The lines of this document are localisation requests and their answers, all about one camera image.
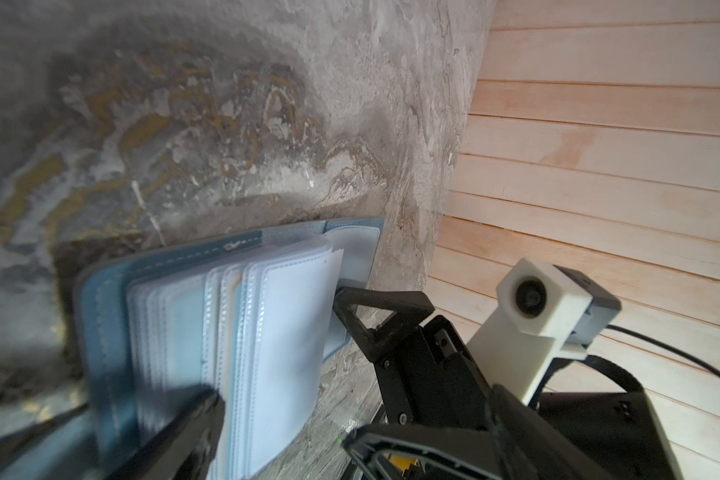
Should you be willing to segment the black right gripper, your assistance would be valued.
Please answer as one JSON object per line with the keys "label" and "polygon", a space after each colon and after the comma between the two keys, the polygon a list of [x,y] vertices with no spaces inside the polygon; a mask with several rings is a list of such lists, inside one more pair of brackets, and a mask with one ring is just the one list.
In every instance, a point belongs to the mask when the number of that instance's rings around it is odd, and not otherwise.
{"label": "black right gripper", "polygon": [[[356,307],[388,311],[366,327]],[[491,387],[454,325],[437,315],[422,291],[341,287],[333,312],[366,359],[374,363],[387,419],[392,424],[486,429]]]}

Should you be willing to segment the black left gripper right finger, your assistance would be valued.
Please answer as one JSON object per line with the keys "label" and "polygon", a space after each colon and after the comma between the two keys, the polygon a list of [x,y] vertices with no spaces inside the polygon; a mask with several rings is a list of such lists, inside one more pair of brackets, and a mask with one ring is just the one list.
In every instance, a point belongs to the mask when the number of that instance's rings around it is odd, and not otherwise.
{"label": "black left gripper right finger", "polygon": [[368,479],[610,479],[612,475],[501,385],[477,429],[368,424],[343,449]]}

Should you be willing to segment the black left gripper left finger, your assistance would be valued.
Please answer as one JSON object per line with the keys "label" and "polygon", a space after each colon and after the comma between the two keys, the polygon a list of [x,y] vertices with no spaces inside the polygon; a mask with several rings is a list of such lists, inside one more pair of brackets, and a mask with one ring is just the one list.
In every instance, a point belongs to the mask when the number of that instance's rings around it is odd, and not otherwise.
{"label": "black left gripper left finger", "polygon": [[206,389],[107,479],[206,479],[224,417],[222,396]]}

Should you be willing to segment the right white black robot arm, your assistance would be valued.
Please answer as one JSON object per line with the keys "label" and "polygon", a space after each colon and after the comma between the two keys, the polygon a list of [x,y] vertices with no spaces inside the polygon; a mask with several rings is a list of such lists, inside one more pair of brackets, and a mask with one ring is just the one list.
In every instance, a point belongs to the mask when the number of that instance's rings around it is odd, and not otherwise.
{"label": "right white black robot arm", "polygon": [[677,479],[680,467],[642,385],[586,364],[611,393],[548,393],[524,404],[485,377],[478,351],[420,291],[340,288],[333,310],[373,364],[385,422],[343,441],[367,479]]}

